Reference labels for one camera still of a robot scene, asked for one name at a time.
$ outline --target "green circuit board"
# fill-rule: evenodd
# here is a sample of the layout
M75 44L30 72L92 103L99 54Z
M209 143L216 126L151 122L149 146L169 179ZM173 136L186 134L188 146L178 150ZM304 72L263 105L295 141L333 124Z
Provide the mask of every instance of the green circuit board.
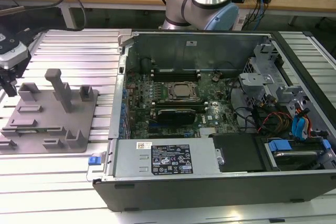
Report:
M213 72L205 72L201 73L198 82L154 82L147 75L130 73L127 76L127 89L131 138L207 137L204 134L208 132L238 132L239 125L227 100L227 80L214 82L213 76ZM194 123L189 125L162 125L154 120L153 101L173 100L174 94L170 89L175 87L177 90L179 84L185 83L193 90L193 100L207 102L207 109L197 113Z

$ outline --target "slotted aluminum surface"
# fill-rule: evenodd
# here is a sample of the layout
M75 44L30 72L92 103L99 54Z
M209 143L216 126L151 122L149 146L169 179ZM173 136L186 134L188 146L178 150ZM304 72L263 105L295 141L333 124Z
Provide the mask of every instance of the slotted aluminum surface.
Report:
M86 171L88 157L107 149L117 73L117 34L117 30L50 31L38 43L20 83L34 81L40 88L50 89L44 81L45 70L60 67L63 81L68 81L72 88L91 84L100 91L100 96L85 153L0 156L1 224L269 223L274 218L285 218L291 223L335 223L336 190L298 204L109 211L87 182ZM0 102L0 126L5 125L17 101L18 97L4 97Z
M330 102L336 106L335 59L314 37L307 37L302 32L289 31L283 31L281 35L314 78L321 90L326 94ZM283 68L291 82L294 85L298 85L299 83L291 70L286 66Z

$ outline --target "power supply label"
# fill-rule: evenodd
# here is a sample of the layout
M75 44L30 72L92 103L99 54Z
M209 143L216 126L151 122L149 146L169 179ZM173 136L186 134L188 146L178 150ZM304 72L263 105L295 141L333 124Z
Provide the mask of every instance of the power supply label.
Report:
M191 174L193 164L190 147L183 145L152 145L152 174Z

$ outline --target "white sticker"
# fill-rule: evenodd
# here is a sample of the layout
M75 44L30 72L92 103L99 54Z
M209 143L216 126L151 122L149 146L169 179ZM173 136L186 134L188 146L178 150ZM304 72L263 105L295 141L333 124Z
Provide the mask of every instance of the white sticker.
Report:
M137 142L137 149L150 149L152 142Z

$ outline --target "motherboard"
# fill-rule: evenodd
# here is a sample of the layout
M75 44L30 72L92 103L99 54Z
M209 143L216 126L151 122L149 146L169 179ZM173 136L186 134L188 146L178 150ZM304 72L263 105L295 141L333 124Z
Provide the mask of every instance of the motherboard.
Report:
M196 81L161 80L132 72L127 76L132 139L208 137L239 131L228 99L231 79L204 72Z

